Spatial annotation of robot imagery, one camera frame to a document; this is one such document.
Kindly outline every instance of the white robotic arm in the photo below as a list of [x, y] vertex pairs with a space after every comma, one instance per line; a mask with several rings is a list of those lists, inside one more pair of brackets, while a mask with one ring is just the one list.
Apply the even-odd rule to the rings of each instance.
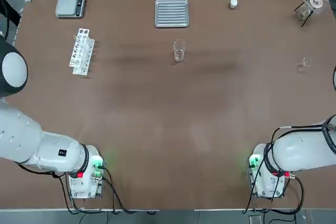
[[280, 127], [290, 131], [274, 142], [273, 150], [270, 143], [257, 145], [249, 158], [253, 192], [258, 197], [281, 197], [286, 173], [336, 164], [334, 125], [336, 116], [308, 127]]
[[67, 173], [73, 198], [101, 195], [103, 159], [92, 145], [42, 131], [40, 125], [6, 103], [27, 82], [24, 58], [0, 36], [0, 157], [24, 166]]

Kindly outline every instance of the small glass beaker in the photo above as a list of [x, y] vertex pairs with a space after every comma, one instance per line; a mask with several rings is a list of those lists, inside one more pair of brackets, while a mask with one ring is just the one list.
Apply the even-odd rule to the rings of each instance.
[[309, 6], [306, 3], [304, 3], [303, 5], [300, 6], [298, 10], [299, 20], [306, 20], [309, 14], [311, 14], [311, 12], [312, 10], [309, 8]]
[[301, 64], [298, 64], [299, 73], [304, 73], [312, 66], [310, 59], [304, 58]]
[[174, 60], [176, 62], [181, 62], [184, 60], [185, 42], [183, 40], [177, 39], [173, 45], [174, 48]]

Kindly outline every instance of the table surface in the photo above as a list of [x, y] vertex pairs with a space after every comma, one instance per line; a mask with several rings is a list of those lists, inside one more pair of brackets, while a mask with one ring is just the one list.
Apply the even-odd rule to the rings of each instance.
[[[335, 21], [330, 9], [301, 28], [302, 0], [188, 0], [190, 26], [154, 27], [155, 0], [87, 0], [83, 19], [58, 19], [57, 0], [27, 4], [15, 46], [26, 88], [7, 101], [45, 131], [96, 146], [129, 209], [244, 208], [246, 162], [281, 125], [307, 125], [335, 112]], [[90, 72], [69, 67], [79, 27], [96, 40]], [[186, 42], [173, 61], [173, 42]], [[297, 72], [304, 57], [312, 60]], [[65, 208], [57, 179], [1, 160], [0, 208]], [[300, 172], [306, 208], [336, 208], [336, 167]], [[283, 199], [257, 207], [295, 208]], [[84, 206], [112, 208], [112, 194]]]

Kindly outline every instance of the silver grated tray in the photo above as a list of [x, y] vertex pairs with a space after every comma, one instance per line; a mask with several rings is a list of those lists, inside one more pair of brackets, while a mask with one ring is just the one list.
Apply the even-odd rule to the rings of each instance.
[[188, 0], [155, 1], [155, 26], [187, 27], [189, 25]]

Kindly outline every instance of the small white bottle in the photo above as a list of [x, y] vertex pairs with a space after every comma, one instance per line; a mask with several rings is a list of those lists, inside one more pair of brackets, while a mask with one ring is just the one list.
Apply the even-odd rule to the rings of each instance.
[[231, 9], [236, 8], [237, 5], [238, 5], [238, 0], [231, 0], [230, 1], [230, 7], [231, 7]]

